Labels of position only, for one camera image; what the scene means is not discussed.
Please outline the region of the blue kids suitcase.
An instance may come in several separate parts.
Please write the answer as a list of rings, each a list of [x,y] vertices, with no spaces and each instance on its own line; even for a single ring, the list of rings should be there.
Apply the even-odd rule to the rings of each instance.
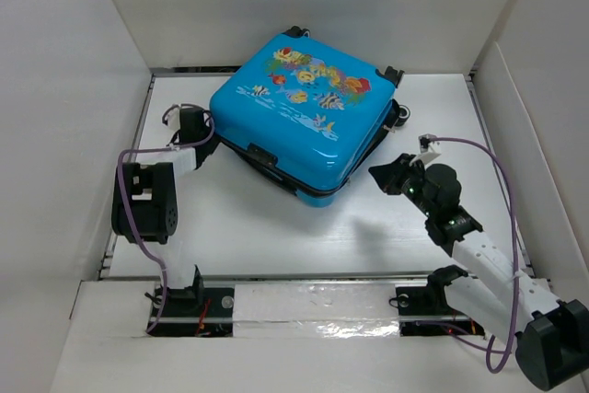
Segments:
[[[215,134],[268,180],[311,207],[326,207],[408,119],[395,99],[403,76],[292,26],[212,95]]]

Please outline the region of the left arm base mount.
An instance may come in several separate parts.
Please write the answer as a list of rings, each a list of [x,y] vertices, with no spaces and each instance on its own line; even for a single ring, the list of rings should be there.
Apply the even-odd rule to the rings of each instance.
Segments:
[[[202,287],[195,298],[187,287],[168,291],[163,313],[158,321],[162,288],[144,296],[151,303],[147,334],[158,338],[228,338],[233,336],[234,287]]]

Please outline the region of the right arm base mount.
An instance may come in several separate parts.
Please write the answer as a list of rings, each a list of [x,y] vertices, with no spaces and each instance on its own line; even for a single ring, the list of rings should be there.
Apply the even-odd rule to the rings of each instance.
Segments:
[[[402,337],[485,334],[479,323],[449,307],[427,286],[398,286],[388,303],[397,310]]]

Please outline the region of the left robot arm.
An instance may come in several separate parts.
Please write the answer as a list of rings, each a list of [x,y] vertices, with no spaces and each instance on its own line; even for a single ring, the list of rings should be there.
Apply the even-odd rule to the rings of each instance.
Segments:
[[[113,232],[135,244],[160,271],[154,302],[172,302],[185,316],[204,308],[202,277],[169,245],[179,224],[177,180],[196,171],[218,146],[212,113],[182,103],[164,112],[173,131],[163,147],[125,149],[119,153],[111,206]]]

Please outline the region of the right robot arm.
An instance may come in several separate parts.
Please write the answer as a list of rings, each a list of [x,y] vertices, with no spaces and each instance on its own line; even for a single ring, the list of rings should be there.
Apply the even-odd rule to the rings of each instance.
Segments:
[[[428,237],[454,260],[430,273],[425,286],[398,290],[400,310],[472,318],[514,349],[524,376],[543,391],[587,370],[587,307],[559,299],[493,245],[462,207],[451,167],[426,167],[403,154],[369,173],[383,193],[405,196],[424,214]]]

